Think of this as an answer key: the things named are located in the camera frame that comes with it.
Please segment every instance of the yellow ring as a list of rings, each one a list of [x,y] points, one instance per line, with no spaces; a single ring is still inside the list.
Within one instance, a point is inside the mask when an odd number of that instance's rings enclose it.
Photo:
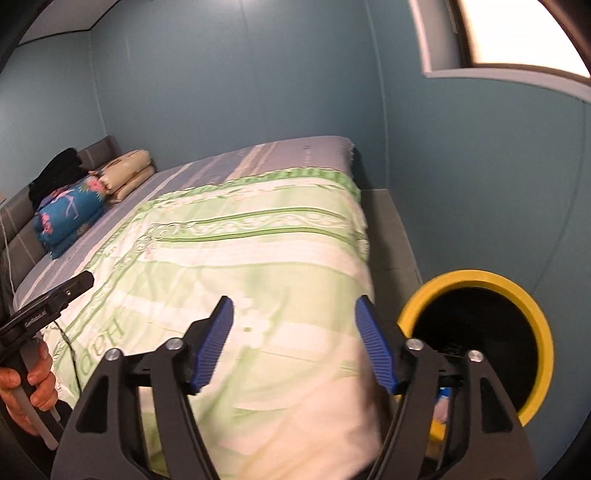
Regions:
[[[423,285],[408,301],[398,318],[398,325],[408,337],[412,336],[414,326],[423,310],[433,300],[450,290],[466,287],[480,287],[492,290],[512,301],[527,319],[534,332],[538,347],[538,371],[534,388],[518,412],[522,425],[526,425],[541,407],[552,380],[554,369],[554,345],[550,327],[538,304],[519,285],[500,275],[482,270],[457,270],[445,273]],[[431,438],[442,441],[445,427],[433,421]]]

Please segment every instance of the wall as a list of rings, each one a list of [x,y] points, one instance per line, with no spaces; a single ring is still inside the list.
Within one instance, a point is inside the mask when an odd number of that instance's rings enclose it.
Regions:
[[[107,130],[160,169],[249,145],[350,137],[385,187],[376,59],[362,0],[123,0],[92,30]]]
[[[0,192],[11,197],[68,147],[104,136],[88,33],[18,47],[0,75]]]
[[[368,0],[387,103],[388,186],[425,280],[459,268],[531,292],[553,331],[526,427],[545,473],[591,407],[591,106],[518,83],[427,79],[406,0]]]

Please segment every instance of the gray bed sheet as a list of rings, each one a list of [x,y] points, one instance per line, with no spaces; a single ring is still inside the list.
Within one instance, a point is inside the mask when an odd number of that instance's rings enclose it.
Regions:
[[[205,158],[152,176],[123,202],[115,205],[62,257],[46,255],[27,275],[14,296],[15,310],[71,278],[95,245],[138,205],[165,193],[292,167],[339,170],[351,176],[353,144],[343,137],[282,140]]]

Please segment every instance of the window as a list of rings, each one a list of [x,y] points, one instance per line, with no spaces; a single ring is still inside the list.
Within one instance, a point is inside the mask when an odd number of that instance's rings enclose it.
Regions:
[[[449,7],[468,66],[537,67],[591,77],[571,39],[539,0],[450,0]]]

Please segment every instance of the beige folded quilt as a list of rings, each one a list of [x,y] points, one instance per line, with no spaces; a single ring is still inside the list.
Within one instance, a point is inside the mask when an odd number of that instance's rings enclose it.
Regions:
[[[156,173],[156,169],[150,165],[137,175],[128,180],[119,190],[107,199],[107,203],[119,203],[125,200],[127,195],[143,184],[148,178]]]
[[[119,190],[125,183],[151,164],[147,150],[134,150],[121,155],[101,169],[100,182],[105,186],[107,194]]]

